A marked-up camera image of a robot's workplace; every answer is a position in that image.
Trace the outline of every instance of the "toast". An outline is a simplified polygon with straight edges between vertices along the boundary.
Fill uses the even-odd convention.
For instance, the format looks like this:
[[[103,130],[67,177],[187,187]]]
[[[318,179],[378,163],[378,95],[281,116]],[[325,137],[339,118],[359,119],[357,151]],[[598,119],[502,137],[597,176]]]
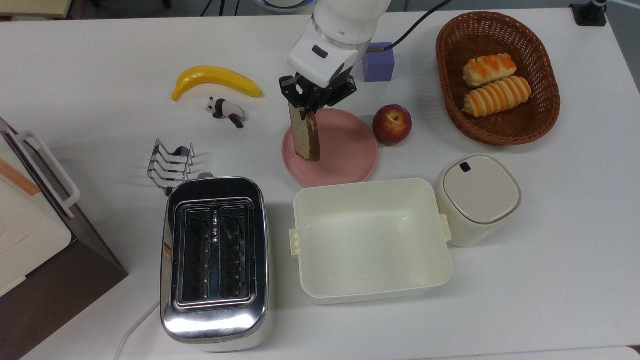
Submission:
[[[320,137],[318,137],[316,114],[310,112],[304,120],[301,120],[300,109],[289,103],[289,115],[291,116],[293,146],[296,154],[306,161],[319,161]]]

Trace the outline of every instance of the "white cord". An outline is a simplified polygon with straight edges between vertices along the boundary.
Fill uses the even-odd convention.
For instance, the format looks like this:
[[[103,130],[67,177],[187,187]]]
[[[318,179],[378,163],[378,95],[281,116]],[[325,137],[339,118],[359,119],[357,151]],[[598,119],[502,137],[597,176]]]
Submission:
[[[628,1],[624,1],[624,0],[611,0],[612,3],[618,3],[620,5],[625,5],[628,6],[630,8],[634,8],[636,10],[640,10],[640,5],[636,5],[636,4],[632,4]]]
[[[129,329],[129,331],[127,331],[127,333],[124,334],[124,337],[122,338],[122,341],[120,342],[120,347],[118,347],[118,352],[116,353],[116,356],[113,358],[113,360],[118,360],[120,358],[120,355],[122,355],[122,349],[124,349],[124,345],[127,343],[127,340],[129,339],[129,336],[131,336],[131,334],[133,334],[133,332],[138,328],[138,326],[140,326],[141,323],[145,322],[145,320],[149,317],[149,315],[151,315],[159,306],[160,306],[160,300],[158,300],[149,309],[149,311],[147,311],[146,314],[142,315],[140,320],[138,320],[138,322],[133,324],[131,329]]]

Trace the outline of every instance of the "panda figurine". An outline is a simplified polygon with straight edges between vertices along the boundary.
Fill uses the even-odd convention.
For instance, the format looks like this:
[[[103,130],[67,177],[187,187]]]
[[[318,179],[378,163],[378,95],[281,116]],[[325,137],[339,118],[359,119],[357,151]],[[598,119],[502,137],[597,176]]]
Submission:
[[[208,113],[213,114],[213,117],[216,119],[228,117],[238,129],[242,129],[244,127],[240,120],[244,118],[244,112],[240,106],[232,102],[224,99],[214,100],[213,97],[210,97],[206,110]]]

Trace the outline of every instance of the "red apple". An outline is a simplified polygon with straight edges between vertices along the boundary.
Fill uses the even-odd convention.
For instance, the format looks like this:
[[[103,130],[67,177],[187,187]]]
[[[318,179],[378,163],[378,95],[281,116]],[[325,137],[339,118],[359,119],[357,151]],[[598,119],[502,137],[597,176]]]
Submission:
[[[386,146],[401,143],[411,132],[411,115],[400,105],[383,106],[373,117],[373,133]]]

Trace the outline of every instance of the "yellow banana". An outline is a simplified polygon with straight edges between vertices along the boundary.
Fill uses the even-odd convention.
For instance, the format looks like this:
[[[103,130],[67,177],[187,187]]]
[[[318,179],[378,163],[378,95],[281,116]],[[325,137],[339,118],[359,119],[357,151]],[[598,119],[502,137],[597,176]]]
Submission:
[[[224,85],[252,97],[262,96],[258,85],[242,74],[224,67],[196,66],[180,74],[171,98],[178,101],[185,91],[205,83]]]

